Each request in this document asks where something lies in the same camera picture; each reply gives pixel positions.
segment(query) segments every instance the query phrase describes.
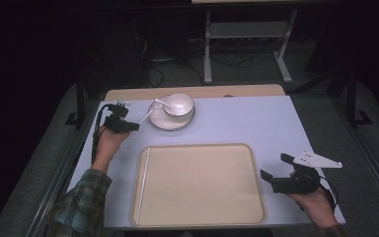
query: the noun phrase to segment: cable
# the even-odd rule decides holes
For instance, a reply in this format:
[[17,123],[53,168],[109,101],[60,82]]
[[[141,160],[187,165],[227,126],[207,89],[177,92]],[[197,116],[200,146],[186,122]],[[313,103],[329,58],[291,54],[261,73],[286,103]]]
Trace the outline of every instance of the cable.
[[325,177],[321,176],[320,177],[321,179],[324,179],[328,185],[330,186],[330,188],[332,188],[332,190],[334,191],[334,197],[335,197],[335,205],[334,205],[334,210],[335,208],[337,207],[338,205],[338,202],[340,201],[340,196],[338,195],[338,190],[337,188],[334,186],[334,184],[332,184],[332,182],[330,182],[328,179],[326,179]]
[[98,111],[97,120],[95,121],[95,128],[94,128],[94,140],[92,144],[92,154],[91,154],[91,165],[94,164],[95,156],[97,155],[97,146],[98,141],[100,140],[100,136],[98,135],[98,128],[101,124],[101,117],[103,116],[103,111],[105,108],[107,108],[108,105],[103,105],[101,109]]
[[162,82],[164,80],[164,74],[160,70],[158,70],[158,69],[156,69],[154,67],[150,67],[149,69],[157,71],[161,75],[161,81],[158,84],[156,84],[156,85],[153,85],[152,81],[150,80],[150,76],[148,78],[149,85],[152,86],[152,88],[157,88],[157,87],[159,87],[162,84]]

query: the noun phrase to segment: sleeve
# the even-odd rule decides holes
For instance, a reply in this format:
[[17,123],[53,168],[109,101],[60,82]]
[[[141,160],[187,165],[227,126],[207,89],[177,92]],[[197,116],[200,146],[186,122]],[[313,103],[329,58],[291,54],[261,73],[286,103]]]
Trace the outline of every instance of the sleeve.
[[87,170],[76,187],[47,216],[48,236],[102,236],[106,194],[112,180]]
[[311,237],[346,237],[346,232],[340,225],[317,230]]

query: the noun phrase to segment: tray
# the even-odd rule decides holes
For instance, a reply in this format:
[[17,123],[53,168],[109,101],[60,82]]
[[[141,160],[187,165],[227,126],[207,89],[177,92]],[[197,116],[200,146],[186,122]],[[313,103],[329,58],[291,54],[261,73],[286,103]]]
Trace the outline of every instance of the tray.
[[264,220],[248,145],[153,146],[141,152],[131,208],[135,226],[239,226]]

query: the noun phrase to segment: table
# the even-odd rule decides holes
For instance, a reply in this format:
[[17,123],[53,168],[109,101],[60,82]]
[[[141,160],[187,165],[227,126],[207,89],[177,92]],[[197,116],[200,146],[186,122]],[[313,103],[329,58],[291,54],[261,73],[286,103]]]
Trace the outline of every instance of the table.
[[[178,92],[194,97],[194,120],[178,131],[160,130],[147,120],[124,141],[121,152],[115,155],[108,172],[113,184],[106,202],[107,228],[137,229],[130,221],[130,207],[139,153],[147,146],[245,143],[251,146],[258,168],[276,177],[288,177],[292,172],[291,166],[280,161],[280,153],[296,156],[305,149],[312,151],[290,98],[284,95],[278,85],[117,90],[110,91],[102,104],[110,103],[112,99],[131,103],[126,119],[139,121],[147,113],[154,98]],[[252,116],[237,116],[246,113],[252,113]],[[237,132],[229,128],[235,124],[234,121],[240,121],[237,123]],[[91,129],[79,158],[69,190],[90,167],[92,131]],[[273,193],[267,182],[261,180],[261,184],[267,217],[260,227],[310,223],[305,213],[291,199]],[[336,209],[336,217],[339,223],[344,223],[339,208]]]

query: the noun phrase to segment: shelf leg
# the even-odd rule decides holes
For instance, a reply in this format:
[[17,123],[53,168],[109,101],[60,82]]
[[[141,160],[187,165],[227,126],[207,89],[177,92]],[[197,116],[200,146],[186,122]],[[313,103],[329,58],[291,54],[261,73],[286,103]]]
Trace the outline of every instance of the shelf leg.
[[275,51],[273,53],[275,60],[276,60],[276,64],[278,65],[282,79],[284,80],[285,83],[291,83],[292,82],[291,76],[290,76],[288,69],[285,65],[283,56],[284,56],[285,49],[287,48],[287,44],[288,44],[288,41],[289,41],[290,36],[291,36],[291,31],[292,31],[293,26],[294,26],[294,21],[295,21],[296,15],[297,15],[297,9],[292,10],[290,13],[290,18],[288,20],[287,27],[284,31],[284,36],[282,38],[281,48],[278,51]]

